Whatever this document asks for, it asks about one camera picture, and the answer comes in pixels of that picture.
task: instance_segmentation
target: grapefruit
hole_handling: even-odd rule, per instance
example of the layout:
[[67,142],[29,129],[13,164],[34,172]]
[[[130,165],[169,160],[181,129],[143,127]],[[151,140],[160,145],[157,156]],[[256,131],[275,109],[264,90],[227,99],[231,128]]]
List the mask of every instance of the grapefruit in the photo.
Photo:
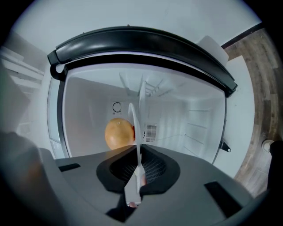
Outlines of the grapefruit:
[[111,150],[132,145],[134,142],[133,126],[122,118],[111,119],[105,128],[105,141]]

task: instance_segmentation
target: black hinge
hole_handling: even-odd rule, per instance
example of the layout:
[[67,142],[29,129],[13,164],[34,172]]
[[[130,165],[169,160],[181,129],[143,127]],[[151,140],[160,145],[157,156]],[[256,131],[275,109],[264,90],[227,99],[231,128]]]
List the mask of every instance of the black hinge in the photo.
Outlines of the black hinge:
[[219,148],[227,152],[231,152],[231,148],[223,140],[221,141]]

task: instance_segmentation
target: wood laminate flooring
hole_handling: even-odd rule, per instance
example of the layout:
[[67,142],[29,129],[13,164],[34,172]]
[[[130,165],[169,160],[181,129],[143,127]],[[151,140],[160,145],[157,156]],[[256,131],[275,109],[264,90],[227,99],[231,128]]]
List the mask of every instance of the wood laminate flooring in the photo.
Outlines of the wood laminate flooring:
[[252,80],[255,120],[247,155],[235,179],[253,196],[267,187],[270,153],[261,149],[265,139],[282,134],[283,64],[265,29],[260,29],[225,49],[229,60],[243,56]]

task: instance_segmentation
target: refrigerator vent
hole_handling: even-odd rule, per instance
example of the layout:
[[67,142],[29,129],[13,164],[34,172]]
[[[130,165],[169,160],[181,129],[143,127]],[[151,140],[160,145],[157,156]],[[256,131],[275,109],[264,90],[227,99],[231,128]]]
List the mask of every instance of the refrigerator vent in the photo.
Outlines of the refrigerator vent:
[[157,132],[156,123],[146,123],[146,136],[145,136],[145,141],[146,141],[146,142],[155,141],[156,132]]

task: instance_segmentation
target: wooden floor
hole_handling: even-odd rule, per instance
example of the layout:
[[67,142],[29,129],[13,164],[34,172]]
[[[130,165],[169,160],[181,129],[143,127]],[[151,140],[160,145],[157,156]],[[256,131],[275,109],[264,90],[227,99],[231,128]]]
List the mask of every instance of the wooden floor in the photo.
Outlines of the wooden floor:
[[235,179],[257,196],[266,190],[271,161],[271,155],[261,149],[261,143],[282,137],[283,65],[265,29],[248,35],[225,51],[229,60],[243,56],[252,80],[255,98],[252,140]]

